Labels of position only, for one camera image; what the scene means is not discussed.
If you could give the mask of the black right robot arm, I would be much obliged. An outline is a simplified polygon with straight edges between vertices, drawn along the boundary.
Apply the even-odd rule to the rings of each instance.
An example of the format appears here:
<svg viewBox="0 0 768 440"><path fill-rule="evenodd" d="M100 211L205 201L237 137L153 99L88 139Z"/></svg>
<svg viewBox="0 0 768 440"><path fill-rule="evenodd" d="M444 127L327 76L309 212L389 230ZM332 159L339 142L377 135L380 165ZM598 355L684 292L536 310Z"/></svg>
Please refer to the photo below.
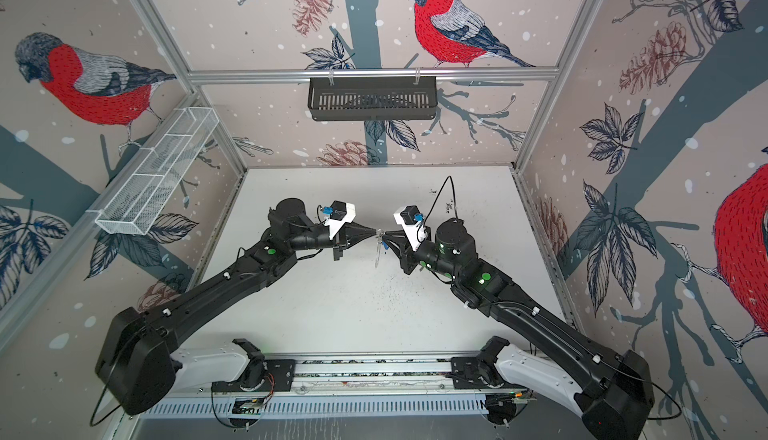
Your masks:
<svg viewBox="0 0 768 440"><path fill-rule="evenodd" d="M579 416L596 439L637 439L655 403L648 363L619 354L545 309L511 276L480 258L460 220L434 238L408 225L382 236L407 274L421 266L445 280L468 308L511 328L542 352L528 354L494 336L474 357L455 357L450 378L460 389L522 386Z"/></svg>

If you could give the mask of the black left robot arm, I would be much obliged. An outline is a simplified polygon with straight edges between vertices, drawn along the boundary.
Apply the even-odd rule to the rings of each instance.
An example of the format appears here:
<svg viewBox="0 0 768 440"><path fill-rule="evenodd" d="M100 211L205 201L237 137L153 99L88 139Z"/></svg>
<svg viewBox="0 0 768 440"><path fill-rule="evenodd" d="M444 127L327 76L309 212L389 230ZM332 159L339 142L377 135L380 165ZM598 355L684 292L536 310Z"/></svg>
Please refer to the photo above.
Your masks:
<svg viewBox="0 0 768 440"><path fill-rule="evenodd" d="M123 411L143 413L168 394L186 364L173 353L197 330L247 296L283 277L302 250L345 250L376 230L354 220L350 207L333 202L332 216L312 222L298 198L281 200L268 213L269 227L230 266L188 292L144 312L128 307L111 321L95 373Z"/></svg>

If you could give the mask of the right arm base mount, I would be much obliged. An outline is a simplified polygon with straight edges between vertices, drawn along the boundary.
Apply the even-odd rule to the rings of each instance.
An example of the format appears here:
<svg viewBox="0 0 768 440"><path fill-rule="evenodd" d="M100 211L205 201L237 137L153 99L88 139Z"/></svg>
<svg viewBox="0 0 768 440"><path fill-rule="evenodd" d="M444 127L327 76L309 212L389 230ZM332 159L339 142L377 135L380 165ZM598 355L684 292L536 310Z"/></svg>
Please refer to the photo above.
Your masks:
<svg viewBox="0 0 768 440"><path fill-rule="evenodd" d="M445 377L457 390L522 388L520 384L506 381L496 367L501 351L510 345L509 340L493 336L476 355L452 357Z"/></svg>

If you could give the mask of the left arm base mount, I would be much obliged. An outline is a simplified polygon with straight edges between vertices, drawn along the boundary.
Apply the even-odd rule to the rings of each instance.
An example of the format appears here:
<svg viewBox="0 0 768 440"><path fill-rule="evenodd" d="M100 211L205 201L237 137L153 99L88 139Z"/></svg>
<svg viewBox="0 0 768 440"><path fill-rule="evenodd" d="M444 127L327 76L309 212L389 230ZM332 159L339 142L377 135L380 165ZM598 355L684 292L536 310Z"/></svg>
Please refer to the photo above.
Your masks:
<svg viewBox="0 0 768 440"><path fill-rule="evenodd" d="M295 359L267 358L252 342L235 338L235 352L243 353L246 364L237 377L230 381L216 381L211 385L215 393L289 392L297 366Z"/></svg>

